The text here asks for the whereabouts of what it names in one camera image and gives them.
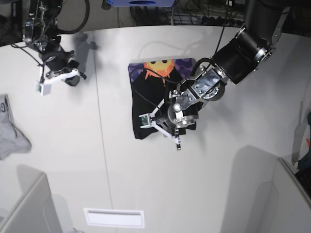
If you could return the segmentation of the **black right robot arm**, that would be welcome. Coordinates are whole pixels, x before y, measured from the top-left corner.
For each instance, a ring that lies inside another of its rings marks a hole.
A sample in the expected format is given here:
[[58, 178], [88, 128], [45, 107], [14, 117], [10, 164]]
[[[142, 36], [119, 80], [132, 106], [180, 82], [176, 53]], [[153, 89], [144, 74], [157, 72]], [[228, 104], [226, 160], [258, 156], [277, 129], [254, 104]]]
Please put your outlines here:
[[87, 76], [80, 72], [79, 62], [75, 61], [75, 51], [65, 51], [60, 45], [61, 35], [75, 34], [87, 23], [90, 3], [85, 1], [85, 16], [82, 23], [71, 31], [58, 28], [57, 17], [62, 10], [61, 0], [32, 0], [28, 18], [25, 21], [23, 41], [25, 47], [38, 53], [41, 63], [40, 80], [35, 84], [36, 91], [43, 89], [53, 81], [62, 81], [69, 86], [77, 86]]

